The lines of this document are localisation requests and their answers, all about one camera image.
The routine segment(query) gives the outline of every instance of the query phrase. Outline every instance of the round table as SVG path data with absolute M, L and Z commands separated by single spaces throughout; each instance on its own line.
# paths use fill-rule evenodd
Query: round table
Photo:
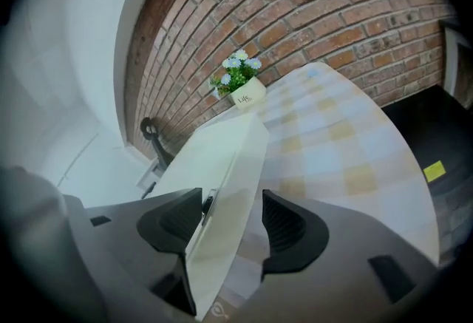
M 355 84 L 324 63 L 295 69 L 263 101 L 205 126 L 255 112 L 270 133 L 259 189 L 238 251 L 204 322 L 224 322 L 259 287 L 269 257 L 262 189 L 361 211 L 438 265 L 435 210 L 406 141 Z

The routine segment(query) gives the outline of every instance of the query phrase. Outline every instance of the table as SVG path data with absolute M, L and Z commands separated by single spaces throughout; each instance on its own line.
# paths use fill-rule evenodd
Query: table
M 383 111 L 324 63 L 295 69 L 265 99 L 207 125 L 256 112 L 270 133 L 255 202 L 231 269 L 203 321 L 224 322 L 260 285 L 269 243 L 261 190 L 364 212 L 438 264 L 435 210 L 422 171 Z

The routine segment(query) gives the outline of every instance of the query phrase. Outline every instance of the yellow sticky note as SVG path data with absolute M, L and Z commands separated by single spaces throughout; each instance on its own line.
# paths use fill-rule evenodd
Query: yellow sticky note
M 428 166 L 423 170 L 423 173 L 426 175 L 427 182 L 430 183 L 431 181 L 443 176 L 446 171 L 443 167 L 442 162 L 439 160 L 436 163 L 433 163 L 431 166 Z

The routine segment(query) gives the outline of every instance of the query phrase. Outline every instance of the white flower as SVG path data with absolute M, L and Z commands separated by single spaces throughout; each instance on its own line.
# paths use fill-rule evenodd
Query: white flower
M 220 99 L 220 93 L 219 93 L 219 90 L 217 88 L 215 88 L 213 91 L 212 91 L 212 95 L 217 98 L 218 100 Z
M 231 80 L 231 76 L 228 74 L 228 73 L 225 73 L 223 76 L 222 76 L 222 80 L 220 80 L 220 82 L 223 84 L 223 85 L 228 85 L 230 83 L 230 80 Z
M 239 60 L 246 60 L 248 59 L 248 54 L 245 52 L 245 50 L 238 50 L 234 53 L 235 58 Z
M 228 68 L 238 68 L 241 63 L 238 59 L 228 59 Z
M 261 68 L 261 61 L 256 58 L 245 60 L 245 64 L 250 66 L 253 69 Z

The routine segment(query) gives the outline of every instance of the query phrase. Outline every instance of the tablecloth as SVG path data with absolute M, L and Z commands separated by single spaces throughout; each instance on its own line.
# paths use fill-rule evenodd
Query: tablecloth
M 264 188 L 369 214 L 438 264 L 422 171 L 393 123 L 355 84 L 324 63 L 307 64 L 269 86 L 263 101 L 245 111 L 233 106 L 206 126 L 246 112 L 258 114 L 270 140 L 245 233 L 205 323 L 224 322 L 259 287 L 269 257 Z

